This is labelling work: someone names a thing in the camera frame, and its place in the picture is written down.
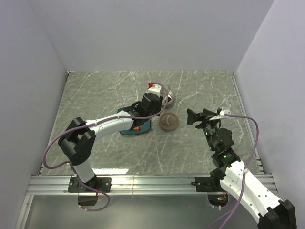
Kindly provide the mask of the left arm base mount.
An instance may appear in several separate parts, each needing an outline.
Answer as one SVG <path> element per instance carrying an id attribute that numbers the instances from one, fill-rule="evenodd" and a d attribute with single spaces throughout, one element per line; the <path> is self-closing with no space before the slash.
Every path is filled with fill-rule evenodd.
<path id="1" fill-rule="evenodd" d="M 107 198 L 105 209 L 110 204 L 110 193 L 112 186 L 112 179 L 110 177 L 94 177 L 92 180 L 82 183 L 78 177 L 70 178 L 68 185 L 68 193 L 78 194 L 77 200 L 80 208 L 87 209 L 88 211 L 97 211 L 98 209 L 88 209 L 88 207 L 94 207 L 100 195 L 104 195 Z"/>

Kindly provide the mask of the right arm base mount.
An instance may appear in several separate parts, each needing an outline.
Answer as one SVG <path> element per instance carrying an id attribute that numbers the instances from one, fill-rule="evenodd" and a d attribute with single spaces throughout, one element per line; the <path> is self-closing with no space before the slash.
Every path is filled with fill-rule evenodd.
<path id="1" fill-rule="evenodd" d="M 212 207 L 225 208 L 228 206 L 228 193 L 220 187 L 218 180 L 210 177 L 195 177 L 191 182 L 195 186 L 196 192 L 207 193 L 208 202 Z"/>

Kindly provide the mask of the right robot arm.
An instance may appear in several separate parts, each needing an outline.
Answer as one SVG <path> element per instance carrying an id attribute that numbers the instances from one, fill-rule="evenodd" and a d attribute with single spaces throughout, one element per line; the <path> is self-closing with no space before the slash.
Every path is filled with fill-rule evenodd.
<path id="1" fill-rule="evenodd" d="M 221 120 L 228 117 L 232 117 L 231 111 L 221 107 L 216 112 L 204 109 L 200 113 L 187 109 L 187 124 L 199 123 L 196 128 L 203 130 L 216 166 L 209 177 L 196 177 L 191 184 L 197 192 L 225 191 L 236 199 L 234 208 L 225 214 L 226 222 L 242 205 L 259 229 L 295 229 L 294 205 L 273 194 L 234 152 L 232 131 L 221 127 Z"/>

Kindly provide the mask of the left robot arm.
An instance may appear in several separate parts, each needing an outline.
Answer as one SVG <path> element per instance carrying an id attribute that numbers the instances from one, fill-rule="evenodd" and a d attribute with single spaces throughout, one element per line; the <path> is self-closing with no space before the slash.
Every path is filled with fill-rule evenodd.
<path id="1" fill-rule="evenodd" d="M 84 191 L 90 192 L 99 187 L 96 174 L 88 161 L 95 140 L 120 131 L 139 131 L 151 116 L 160 112 L 162 100 L 162 96 L 145 93 L 141 101 L 115 115 L 88 121 L 78 117 L 70 123 L 68 130 L 78 129 L 62 136 L 58 145 L 71 162 L 80 178 L 79 186 Z"/>

